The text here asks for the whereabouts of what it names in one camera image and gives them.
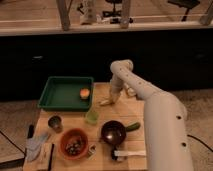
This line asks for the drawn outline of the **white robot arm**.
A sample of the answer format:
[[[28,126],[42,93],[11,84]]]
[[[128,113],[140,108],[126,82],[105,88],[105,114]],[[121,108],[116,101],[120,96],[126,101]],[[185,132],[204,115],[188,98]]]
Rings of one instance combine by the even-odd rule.
[[[113,76],[109,96],[113,103],[119,99],[124,84],[144,101],[148,171],[194,171],[185,128],[187,110],[182,102],[134,74],[131,60],[114,61],[110,70]]]

